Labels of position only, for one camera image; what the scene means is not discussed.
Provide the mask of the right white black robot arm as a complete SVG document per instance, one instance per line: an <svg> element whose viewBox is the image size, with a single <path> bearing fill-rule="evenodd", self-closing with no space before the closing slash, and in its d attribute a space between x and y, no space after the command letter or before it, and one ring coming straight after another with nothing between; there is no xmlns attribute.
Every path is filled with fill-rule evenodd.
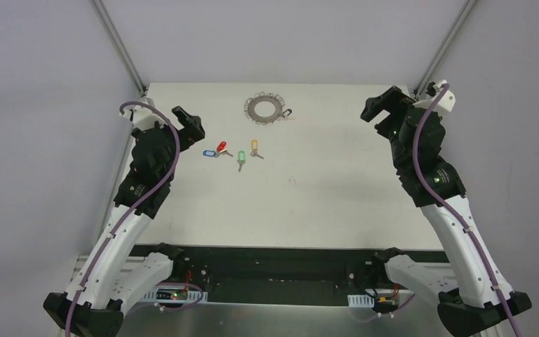
<svg viewBox="0 0 539 337"><path fill-rule="evenodd" d="M424 100L392 86L367 99L361 119L373 121L390 144L392 161L405 192L434 229L454 274L451 280L428 270L408 253L389 248L376 253L355 281L373 301L378 315L401 308L395 295L381 296L378 287L407 289L437 311L453 336L499 336L500 325L516 324L531 309L529 296L513 289L495 264L475 223L458 171L441 156L445 114L455 106L447 81L431 83Z"/></svg>

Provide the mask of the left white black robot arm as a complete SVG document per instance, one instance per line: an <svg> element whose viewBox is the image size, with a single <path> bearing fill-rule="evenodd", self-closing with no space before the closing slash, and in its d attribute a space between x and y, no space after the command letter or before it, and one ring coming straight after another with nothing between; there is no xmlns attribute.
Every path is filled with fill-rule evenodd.
<svg viewBox="0 0 539 337"><path fill-rule="evenodd" d="M121 269L137 239L149 227L171 191L179 156L206 133L201 118L174 107L180 128L148 103L119 108L132 123L134 145L112 209L88 259L62 293L47 295L43 308L66 336L116 336L126 314L158 283L177 284L186 265L180 249L150 253L128 275Z"/></svg>

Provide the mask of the metal disc keyring holder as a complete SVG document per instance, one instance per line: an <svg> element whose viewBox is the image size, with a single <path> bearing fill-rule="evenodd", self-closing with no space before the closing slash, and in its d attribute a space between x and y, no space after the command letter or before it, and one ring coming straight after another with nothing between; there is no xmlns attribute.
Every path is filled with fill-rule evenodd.
<svg viewBox="0 0 539 337"><path fill-rule="evenodd" d="M257 124L272 124L283 119L285 101L277 93L257 92L245 100L244 113Z"/></svg>

